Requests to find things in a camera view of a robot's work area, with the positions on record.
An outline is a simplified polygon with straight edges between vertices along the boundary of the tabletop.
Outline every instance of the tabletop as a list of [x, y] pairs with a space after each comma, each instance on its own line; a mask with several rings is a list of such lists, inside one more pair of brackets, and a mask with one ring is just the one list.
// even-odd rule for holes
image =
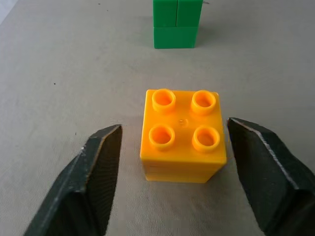
[[232, 152], [206, 184], [148, 182], [147, 89], [216, 91], [315, 172], [315, 1], [206, 0], [196, 48], [153, 48], [151, 0], [19, 0], [0, 25], [0, 235], [21, 236], [96, 130], [121, 123], [108, 236], [262, 236]]

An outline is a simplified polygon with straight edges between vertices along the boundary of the green lego brick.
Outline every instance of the green lego brick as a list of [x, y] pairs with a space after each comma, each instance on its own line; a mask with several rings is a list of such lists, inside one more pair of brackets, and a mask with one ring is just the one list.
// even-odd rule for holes
[[153, 26], [175, 27], [177, 0], [153, 0]]
[[196, 42], [198, 27], [154, 28], [154, 47], [193, 48]]
[[202, 0], [178, 0], [176, 26], [198, 26], [202, 2]]

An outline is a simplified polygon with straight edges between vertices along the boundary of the black metal jaw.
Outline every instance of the black metal jaw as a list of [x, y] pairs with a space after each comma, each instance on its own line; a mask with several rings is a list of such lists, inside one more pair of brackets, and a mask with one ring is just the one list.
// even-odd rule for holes
[[269, 129], [228, 119], [237, 172], [267, 236], [315, 236], [315, 176]]
[[24, 236], [103, 236], [115, 194], [122, 127], [91, 135], [49, 190]]

